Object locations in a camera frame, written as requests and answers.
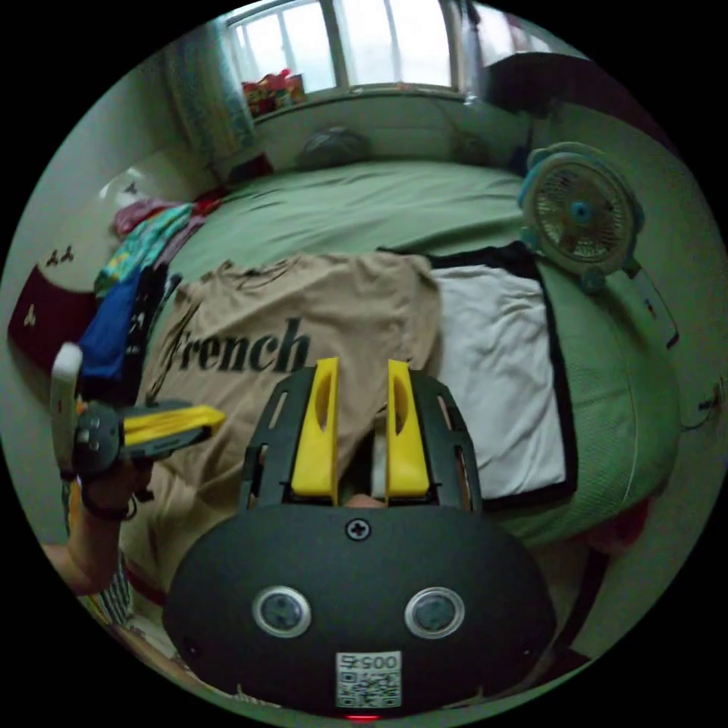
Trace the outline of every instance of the green blanket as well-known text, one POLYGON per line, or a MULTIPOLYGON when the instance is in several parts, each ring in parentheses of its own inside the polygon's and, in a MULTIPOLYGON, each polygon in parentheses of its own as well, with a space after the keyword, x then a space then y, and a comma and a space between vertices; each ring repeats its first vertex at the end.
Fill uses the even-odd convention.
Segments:
MULTIPOLYGON (((522 225, 520 185, 507 172, 442 162, 264 177, 227 198, 171 270, 191 281, 226 259, 254 266, 301 250, 448 254, 506 245, 522 225)), ((529 546, 584 532, 654 493, 670 473, 680 432, 676 379, 626 276, 610 277, 593 300, 557 269, 543 264, 541 272, 566 361, 579 487, 568 502, 497 516, 529 546)), ((164 321, 165 312, 155 334, 164 321)))

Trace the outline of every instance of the qr code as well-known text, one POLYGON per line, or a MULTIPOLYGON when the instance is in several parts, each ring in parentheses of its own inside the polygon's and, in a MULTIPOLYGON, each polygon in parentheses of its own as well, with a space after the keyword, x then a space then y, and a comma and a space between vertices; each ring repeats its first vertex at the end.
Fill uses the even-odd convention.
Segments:
POLYGON ((399 653, 339 654, 339 708, 398 708, 402 705, 399 653))

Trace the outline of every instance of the black device housing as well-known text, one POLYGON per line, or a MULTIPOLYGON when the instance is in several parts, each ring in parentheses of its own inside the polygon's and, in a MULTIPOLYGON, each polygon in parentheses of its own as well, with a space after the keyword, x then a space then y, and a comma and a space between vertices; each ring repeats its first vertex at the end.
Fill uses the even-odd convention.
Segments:
POLYGON ((481 510, 472 441, 447 387, 410 373, 431 480, 426 503, 323 507, 297 503, 290 486, 314 373, 302 369, 276 387, 246 450, 238 512, 201 537, 174 576, 163 622, 181 657, 224 692, 323 716, 372 713, 337 706, 337 653, 401 653, 401 705, 377 707, 383 717, 521 682, 554 636, 553 605, 528 551, 481 510), (368 538, 347 535, 352 519, 366 521, 368 538), (273 585, 308 601, 302 635, 280 639, 258 627, 253 602, 273 585), (462 625, 442 639, 415 636, 404 618, 412 597, 432 586, 465 604, 462 625))

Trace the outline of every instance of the screw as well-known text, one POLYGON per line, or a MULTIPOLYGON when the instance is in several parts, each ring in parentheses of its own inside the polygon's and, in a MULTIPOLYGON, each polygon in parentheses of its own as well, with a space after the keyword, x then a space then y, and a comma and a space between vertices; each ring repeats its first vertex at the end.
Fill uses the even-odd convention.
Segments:
POLYGON ((352 541, 364 541, 371 532, 372 527, 362 518, 355 518, 347 523, 347 536, 352 541))

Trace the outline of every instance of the curtain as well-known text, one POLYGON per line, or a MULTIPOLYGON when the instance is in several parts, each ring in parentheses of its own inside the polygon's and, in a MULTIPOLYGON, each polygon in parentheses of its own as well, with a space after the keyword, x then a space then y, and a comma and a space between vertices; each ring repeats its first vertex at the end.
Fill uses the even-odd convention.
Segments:
POLYGON ((220 17, 164 51, 174 106, 191 146, 211 165, 249 149, 256 141, 226 30, 220 17))
POLYGON ((480 14, 471 0, 456 0, 460 13, 461 42, 463 44, 463 63, 466 103, 485 98, 486 75, 485 61, 480 44, 480 14))

